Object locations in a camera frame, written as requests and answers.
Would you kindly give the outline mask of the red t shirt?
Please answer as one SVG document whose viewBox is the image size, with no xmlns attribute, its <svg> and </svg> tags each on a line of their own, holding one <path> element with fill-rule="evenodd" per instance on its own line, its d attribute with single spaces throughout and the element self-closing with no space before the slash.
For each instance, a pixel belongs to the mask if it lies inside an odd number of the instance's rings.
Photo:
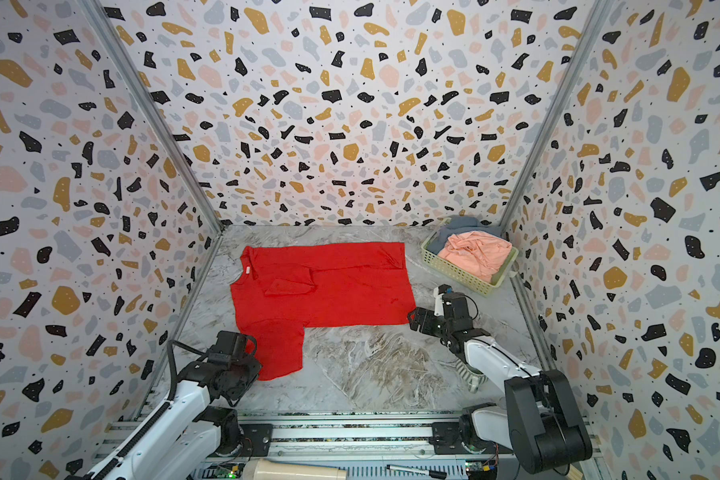
<svg viewBox="0 0 720 480">
<path fill-rule="evenodd" d="M 404 325 L 416 307 L 399 242 L 246 247 L 240 261 L 230 293 L 262 381 L 302 369 L 308 328 Z"/>
</svg>

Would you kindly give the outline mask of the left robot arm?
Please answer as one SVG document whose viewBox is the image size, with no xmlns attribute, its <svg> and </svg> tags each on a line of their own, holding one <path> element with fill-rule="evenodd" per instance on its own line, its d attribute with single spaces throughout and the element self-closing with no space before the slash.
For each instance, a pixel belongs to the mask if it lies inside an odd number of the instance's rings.
<svg viewBox="0 0 720 480">
<path fill-rule="evenodd" d="M 184 479 L 209 456 L 252 456 L 255 442 L 235 407 L 259 378 L 257 350 L 253 336 L 225 330 L 204 351 L 170 340 L 170 385 L 159 406 L 88 472 L 67 477 Z"/>
</svg>

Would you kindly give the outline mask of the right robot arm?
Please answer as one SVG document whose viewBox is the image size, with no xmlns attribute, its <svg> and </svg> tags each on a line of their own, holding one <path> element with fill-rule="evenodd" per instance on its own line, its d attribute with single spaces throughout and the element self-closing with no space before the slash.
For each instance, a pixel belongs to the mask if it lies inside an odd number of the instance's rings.
<svg viewBox="0 0 720 480">
<path fill-rule="evenodd" d="M 438 339 L 455 355 L 472 390 L 486 379 L 500 389 L 504 403 L 465 409 L 454 433 L 434 426 L 433 446 L 476 454 L 505 447 L 530 474 L 590 459 L 592 440 L 566 375 L 522 361 L 477 327 L 471 297 L 442 285 L 434 298 L 433 310 L 417 307 L 409 312 L 410 328 Z"/>
</svg>

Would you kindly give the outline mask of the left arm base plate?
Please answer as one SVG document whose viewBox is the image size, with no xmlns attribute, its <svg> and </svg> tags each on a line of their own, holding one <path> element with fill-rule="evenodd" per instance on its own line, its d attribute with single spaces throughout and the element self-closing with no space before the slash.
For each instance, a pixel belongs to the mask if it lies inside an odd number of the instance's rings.
<svg viewBox="0 0 720 480">
<path fill-rule="evenodd" d="M 214 455 L 230 459 L 266 457 L 272 436 L 272 424 L 225 426 L 221 428 L 221 443 Z"/>
</svg>

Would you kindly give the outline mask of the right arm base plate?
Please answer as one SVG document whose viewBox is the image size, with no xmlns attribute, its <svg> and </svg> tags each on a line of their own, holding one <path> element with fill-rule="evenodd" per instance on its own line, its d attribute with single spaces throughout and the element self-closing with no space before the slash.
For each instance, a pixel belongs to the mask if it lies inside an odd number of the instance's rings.
<svg viewBox="0 0 720 480">
<path fill-rule="evenodd" d="M 480 439 L 464 422 L 435 422 L 431 425 L 432 437 L 429 443 L 436 455 L 467 454 L 492 455 L 509 454 L 511 449 L 493 441 Z"/>
</svg>

